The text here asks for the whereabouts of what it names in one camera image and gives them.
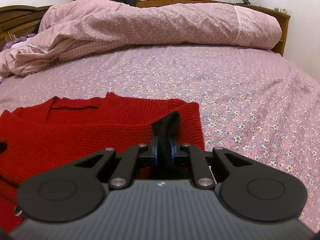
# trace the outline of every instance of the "cabinet door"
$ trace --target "cabinet door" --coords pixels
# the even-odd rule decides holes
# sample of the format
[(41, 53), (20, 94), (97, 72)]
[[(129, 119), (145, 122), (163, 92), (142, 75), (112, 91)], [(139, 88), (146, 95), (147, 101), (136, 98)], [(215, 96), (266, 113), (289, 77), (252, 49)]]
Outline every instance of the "cabinet door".
[(0, 33), (0, 51), (2, 51), (3, 46), (10, 41), (10, 36), (8, 33)]
[(40, 22), (40, 20), (25, 23), (23, 25), (20, 25), (14, 29), (8, 31), (11, 40), (17, 39), (17, 38), (24, 36), (26, 34), (29, 34), (29, 33), (33, 33), (38, 22)]

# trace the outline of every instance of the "red sweater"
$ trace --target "red sweater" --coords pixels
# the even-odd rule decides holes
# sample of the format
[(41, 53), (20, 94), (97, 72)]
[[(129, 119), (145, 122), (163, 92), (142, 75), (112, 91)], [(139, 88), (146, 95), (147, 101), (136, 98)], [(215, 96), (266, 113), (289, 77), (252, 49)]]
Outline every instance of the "red sweater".
[(179, 143), (204, 149), (199, 105), (180, 99), (119, 97), (67, 99), (54, 97), (38, 106), (17, 108), (0, 116), (0, 226), (6, 231), (20, 223), (13, 215), (19, 184), (40, 172), (106, 147), (125, 151), (150, 143), (151, 123), (172, 111), (180, 114)]

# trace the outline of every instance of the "pink bedsheet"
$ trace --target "pink bedsheet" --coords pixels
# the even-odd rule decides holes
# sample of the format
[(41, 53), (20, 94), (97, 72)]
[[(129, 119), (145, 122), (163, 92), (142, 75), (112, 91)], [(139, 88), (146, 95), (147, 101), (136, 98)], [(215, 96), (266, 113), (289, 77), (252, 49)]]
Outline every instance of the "pink bedsheet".
[(221, 145), (299, 178), (308, 189), (301, 219), (320, 229), (320, 89), (279, 54), (227, 46), (143, 46), (10, 77), (0, 91), (0, 113), (53, 96), (103, 97), (108, 91), (196, 101), (206, 150)]

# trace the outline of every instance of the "logo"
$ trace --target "logo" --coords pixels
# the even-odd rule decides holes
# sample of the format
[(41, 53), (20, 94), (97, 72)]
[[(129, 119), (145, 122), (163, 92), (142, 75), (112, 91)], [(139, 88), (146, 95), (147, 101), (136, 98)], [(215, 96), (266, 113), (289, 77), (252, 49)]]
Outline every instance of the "logo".
[(164, 181), (161, 181), (160, 183), (157, 183), (157, 185), (160, 186), (160, 187), (165, 186), (165, 184), (166, 184), (166, 183), (165, 183)]

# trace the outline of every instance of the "wooden headboard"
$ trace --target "wooden headboard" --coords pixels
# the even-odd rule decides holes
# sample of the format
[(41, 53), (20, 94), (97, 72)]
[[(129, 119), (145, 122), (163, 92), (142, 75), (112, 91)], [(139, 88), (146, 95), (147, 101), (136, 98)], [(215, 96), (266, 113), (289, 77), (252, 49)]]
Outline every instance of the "wooden headboard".
[[(175, 3), (209, 3), (219, 2), (211, 0), (147, 0), (137, 1), (136, 6), (140, 8), (146, 7), (159, 7)], [(283, 56), (284, 46), (287, 39), (288, 25), (290, 16), (277, 12), (268, 8), (254, 6), (254, 5), (242, 5), (251, 8), (256, 11), (260, 11), (275, 17), (282, 29), (282, 37), (278, 44), (272, 49), (273, 52), (281, 54)], [(25, 5), (14, 5), (0, 8), (0, 51), (2, 47), (8, 41), (13, 41), (16, 37), (24, 36), (34, 31), (35, 25), (41, 20), (45, 12), (50, 6), (32, 7)]]
[(0, 51), (8, 41), (32, 33), (49, 7), (13, 5), (0, 8)]

